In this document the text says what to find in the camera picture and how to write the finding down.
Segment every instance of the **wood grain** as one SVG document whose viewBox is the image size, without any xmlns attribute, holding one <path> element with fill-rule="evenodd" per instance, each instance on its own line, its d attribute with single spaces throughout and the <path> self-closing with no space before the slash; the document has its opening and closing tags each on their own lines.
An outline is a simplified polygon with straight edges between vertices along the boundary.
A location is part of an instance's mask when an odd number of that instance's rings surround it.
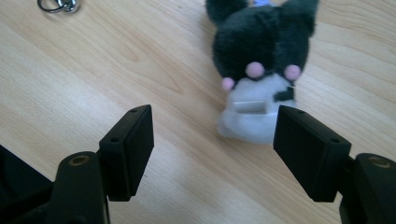
<svg viewBox="0 0 396 224">
<path fill-rule="evenodd" d="M 51 180 L 130 108 L 151 104 L 155 148 L 138 194 L 112 223 L 340 223 L 313 203 L 271 146 L 226 139 L 215 33 L 194 1 L 86 1 L 49 15 L 0 3 L 0 144 Z M 322 1 L 302 110 L 353 144 L 396 161 L 396 2 Z"/>
</svg>

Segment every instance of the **light wooden surface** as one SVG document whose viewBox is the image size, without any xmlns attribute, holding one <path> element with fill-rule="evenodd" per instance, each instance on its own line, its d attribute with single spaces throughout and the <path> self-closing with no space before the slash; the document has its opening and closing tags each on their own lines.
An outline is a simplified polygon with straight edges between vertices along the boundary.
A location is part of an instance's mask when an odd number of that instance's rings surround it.
<svg viewBox="0 0 396 224">
<path fill-rule="evenodd" d="M 271 146 L 225 139 L 226 94 L 211 62 L 204 0 L 87 1 L 74 15 L 0 3 L 0 144 L 53 180 L 130 108 L 151 104 L 155 148 L 138 194 L 112 223 L 340 223 Z M 302 110 L 396 161 L 396 2 L 323 0 Z"/>
</svg>

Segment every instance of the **plush toy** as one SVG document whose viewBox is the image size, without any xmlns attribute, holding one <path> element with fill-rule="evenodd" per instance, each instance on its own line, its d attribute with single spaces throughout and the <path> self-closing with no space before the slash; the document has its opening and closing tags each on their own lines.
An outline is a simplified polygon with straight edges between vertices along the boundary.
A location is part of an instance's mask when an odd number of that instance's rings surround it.
<svg viewBox="0 0 396 224">
<path fill-rule="evenodd" d="M 295 106 L 294 82 L 308 55 L 318 0 L 206 0 L 218 30 L 213 61 L 228 92 L 218 132 L 253 143 L 272 143 L 280 105 Z"/>
</svg>

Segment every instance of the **white plush face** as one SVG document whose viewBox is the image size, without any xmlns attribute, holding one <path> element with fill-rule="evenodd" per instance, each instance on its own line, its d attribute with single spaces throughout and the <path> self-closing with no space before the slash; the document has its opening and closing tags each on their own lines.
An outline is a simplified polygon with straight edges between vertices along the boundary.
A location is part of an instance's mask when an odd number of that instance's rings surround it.
<svg viewBox="0 0 396 224">
<path fill-rule="evenodd" d="M 226 108 L 219 118 L 218 132 L 225 137 L 271 144 L 279 106 L 295 106 L 294 100 L 275 102 L 274 99 L 275 94 L 286 91 L 289 86 L 278 74 L 260 81 L 239 80 L 229 92 Z"/>
</svg>

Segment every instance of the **kuromi plush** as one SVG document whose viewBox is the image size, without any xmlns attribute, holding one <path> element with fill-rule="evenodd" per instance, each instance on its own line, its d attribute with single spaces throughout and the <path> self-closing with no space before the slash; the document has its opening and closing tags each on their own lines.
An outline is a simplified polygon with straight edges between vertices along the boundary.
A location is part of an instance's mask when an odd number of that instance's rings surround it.
<svg viewBox="0 0 396 224">
<path fill-rule="evenodd" d="M 218 132 L 272 143 L 280 105 L 296 106 L 294 82 L 304 70 L 318 0 L 206 0 L 218 30 L 213 61 L 228 92 Z"/>
</svg>

